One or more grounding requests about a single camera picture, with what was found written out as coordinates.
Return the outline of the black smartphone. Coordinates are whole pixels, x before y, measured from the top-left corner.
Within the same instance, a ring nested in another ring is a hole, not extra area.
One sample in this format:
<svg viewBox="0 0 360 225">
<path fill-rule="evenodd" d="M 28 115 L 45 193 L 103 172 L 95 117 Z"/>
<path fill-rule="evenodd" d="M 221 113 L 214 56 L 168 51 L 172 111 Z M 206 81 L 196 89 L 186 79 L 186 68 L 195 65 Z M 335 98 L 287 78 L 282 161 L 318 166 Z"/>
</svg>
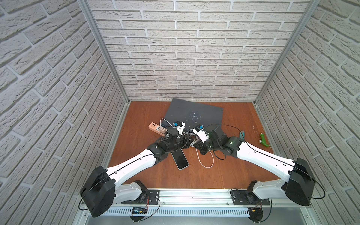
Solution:
<svg viewBox="0 0 360 225">
<path fill-rule="evenodd" d="M 189 162 L 182 150 L 174 151 L 171 155 L 179 170 L 183 170 L 189 166 Z"/>
</svg>

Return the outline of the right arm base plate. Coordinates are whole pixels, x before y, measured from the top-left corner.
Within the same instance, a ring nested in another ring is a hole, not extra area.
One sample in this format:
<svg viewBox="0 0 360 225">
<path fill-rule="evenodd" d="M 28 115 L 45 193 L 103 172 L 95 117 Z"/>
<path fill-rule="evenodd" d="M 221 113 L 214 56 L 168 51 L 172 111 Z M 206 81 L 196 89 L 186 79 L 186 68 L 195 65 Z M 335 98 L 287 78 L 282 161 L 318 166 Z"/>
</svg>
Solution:
<svg viewBox="0 0 360 225">
<path fill-rule="evenodd" d="M 256 197 L 253 193 L 248 193 L 246 190 L 231 189 L 230 196 L 233 201 L 233 205 L 244 205 L 244 206 L 261 206 L 271 205 L 269 199 L 261 200 Z"/>
</svg>

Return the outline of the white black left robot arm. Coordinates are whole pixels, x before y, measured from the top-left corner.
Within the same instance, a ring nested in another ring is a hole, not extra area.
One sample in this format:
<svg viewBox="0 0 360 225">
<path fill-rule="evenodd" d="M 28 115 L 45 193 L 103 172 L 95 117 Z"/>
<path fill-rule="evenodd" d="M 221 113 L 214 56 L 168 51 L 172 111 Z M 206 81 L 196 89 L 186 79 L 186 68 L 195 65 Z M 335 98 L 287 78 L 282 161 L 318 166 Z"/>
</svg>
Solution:
<svg viewBox="0 0 360 225">
<path fill-rule="evenodd" d="M 170 137 L 168 132 L 149 145 L 138 155 L 113 167 L 95 168 L 80 189 L 80 202 L 84 202 L 91 216 L 96 218 L 106 212 L 114 203 L 138 201 L 146 193 L 146 187 L 139 181 L 125 185 L 124 182 L 141 171 L 151 168 L 168 157 L 169 153 L 187 149 L 196 135 L 185 133 Z"/>
</svg>

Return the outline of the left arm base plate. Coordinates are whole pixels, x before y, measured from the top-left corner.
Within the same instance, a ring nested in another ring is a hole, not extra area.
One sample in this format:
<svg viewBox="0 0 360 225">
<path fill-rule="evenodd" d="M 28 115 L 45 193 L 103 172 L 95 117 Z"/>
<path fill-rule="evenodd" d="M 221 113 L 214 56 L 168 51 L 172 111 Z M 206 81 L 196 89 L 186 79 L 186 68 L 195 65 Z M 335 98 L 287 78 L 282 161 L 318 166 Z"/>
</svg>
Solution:
<svg viewBox="0 0 360 225">
<path fill-rule="evenodd" d="M 160 190 L 159 189 L 148 189 L 146 191 L 143 191 L 140 196 L 133 201 L 123 201 L 121 204 L 124 205 L 157 205 L 159 204 L 159 194 L 160 194 Z"/>
</svg>

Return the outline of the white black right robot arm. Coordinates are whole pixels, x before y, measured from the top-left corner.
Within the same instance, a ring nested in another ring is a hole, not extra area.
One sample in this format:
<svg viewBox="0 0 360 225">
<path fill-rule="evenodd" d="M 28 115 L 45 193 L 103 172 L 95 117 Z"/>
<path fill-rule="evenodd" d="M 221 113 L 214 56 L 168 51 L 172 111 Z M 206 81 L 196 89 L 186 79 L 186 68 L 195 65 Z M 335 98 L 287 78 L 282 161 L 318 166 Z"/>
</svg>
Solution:
<svg viewBox="0 0 360 225">
<path fill-rule="evenodd" d="M 193 144 L 202 154 L 220 151 L 226 156 L 255 164 L 278 179 L 252 181 L 242 194 L 248 204 L 256 205 L 261 200 L 287 198 L 301 206 L 309 206 L 316 184 L 307 161 L 280 157 L 248 143 L 244 136 L 228 137 L 220 125 L 199 125 L 193 129 L 196 142 Z"/>
</svg>

